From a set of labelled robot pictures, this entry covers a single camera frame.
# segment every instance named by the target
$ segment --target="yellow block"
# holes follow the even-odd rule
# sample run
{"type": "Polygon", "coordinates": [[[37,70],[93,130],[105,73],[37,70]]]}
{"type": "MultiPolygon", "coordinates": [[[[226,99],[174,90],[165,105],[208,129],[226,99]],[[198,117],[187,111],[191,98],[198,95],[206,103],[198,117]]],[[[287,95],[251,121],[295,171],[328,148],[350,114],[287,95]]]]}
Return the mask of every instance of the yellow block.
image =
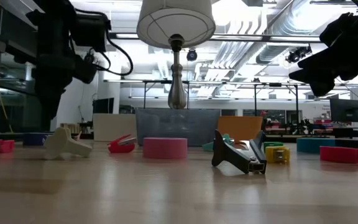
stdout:
{"type": "Polygon", "coordinates": [[[284,146],[266,147],[266,160],[268,163],[289,163],[290,150],[284,146]]]}

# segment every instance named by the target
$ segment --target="pink cylinder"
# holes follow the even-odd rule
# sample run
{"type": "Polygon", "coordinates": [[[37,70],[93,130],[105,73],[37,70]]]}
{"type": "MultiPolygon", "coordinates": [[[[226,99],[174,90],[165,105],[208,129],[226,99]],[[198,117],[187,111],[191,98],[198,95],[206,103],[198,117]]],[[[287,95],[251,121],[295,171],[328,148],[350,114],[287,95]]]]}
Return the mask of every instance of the pink cylinder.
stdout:
{"type": "Polygon", "coordinates": [[[187,139],[144,138],[143,157],[150,159],[183,159],[187,157],[187,139]]]}

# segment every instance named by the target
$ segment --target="table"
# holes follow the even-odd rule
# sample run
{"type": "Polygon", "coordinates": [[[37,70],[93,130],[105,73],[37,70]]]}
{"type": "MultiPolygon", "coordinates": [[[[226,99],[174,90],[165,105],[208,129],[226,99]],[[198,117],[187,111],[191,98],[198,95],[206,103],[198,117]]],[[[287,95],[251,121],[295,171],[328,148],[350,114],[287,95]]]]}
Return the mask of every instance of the table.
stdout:
{"type": "Polygon", "coordinates": [[[0,154],[0,223],[358,223],[358,166],[291,148],[289,166],[244,175],[191,148],[188,159],[140,151],[43,161],[43,149],[0,154]]]}

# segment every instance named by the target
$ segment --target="pink block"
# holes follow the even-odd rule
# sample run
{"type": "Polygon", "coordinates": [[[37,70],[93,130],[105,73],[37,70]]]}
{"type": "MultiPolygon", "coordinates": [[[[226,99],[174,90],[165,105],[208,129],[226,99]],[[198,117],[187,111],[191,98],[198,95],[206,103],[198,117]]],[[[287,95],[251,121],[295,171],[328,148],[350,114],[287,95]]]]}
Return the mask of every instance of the pink block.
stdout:
{"type": "Polygon", "coordinates": [[[187,139],[144,138],[143,157],[151,159],[182,159],[187,157],[187,139]]]}
{"type": "Polygon", "coordinates": [[[320,146],[320,160],[358,164],[358,149],[348,147],[320,146]]]}

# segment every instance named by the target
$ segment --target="lamp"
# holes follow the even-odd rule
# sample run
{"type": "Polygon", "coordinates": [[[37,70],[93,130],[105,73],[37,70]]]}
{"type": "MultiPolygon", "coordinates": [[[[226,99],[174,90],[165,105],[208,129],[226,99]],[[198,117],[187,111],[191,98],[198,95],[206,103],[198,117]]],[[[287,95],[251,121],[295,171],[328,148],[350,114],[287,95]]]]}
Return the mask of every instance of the lamp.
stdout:
{"type": "Polygon", "coordinates": [[[206,42],[215,28],[210,0],[143,0],[137,25],[139,39],[154,47],[173,50],[172,85],[168,96],[171,109],[186,106],[180,50],[206,42]]]}

